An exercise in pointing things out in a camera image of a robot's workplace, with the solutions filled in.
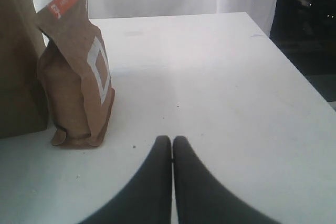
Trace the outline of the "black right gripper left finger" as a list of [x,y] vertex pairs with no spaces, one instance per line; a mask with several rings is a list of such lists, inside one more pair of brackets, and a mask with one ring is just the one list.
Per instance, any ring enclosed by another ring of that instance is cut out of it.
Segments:
[[131,180],[82,223],[170,223],[172,175],[171,141],[158,136]]

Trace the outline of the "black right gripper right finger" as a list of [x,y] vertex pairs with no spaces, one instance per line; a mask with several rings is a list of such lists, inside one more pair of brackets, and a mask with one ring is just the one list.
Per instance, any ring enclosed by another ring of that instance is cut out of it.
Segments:
[[226,189],[184,136],[173,141],[173,165],[179,223],[277,223]]

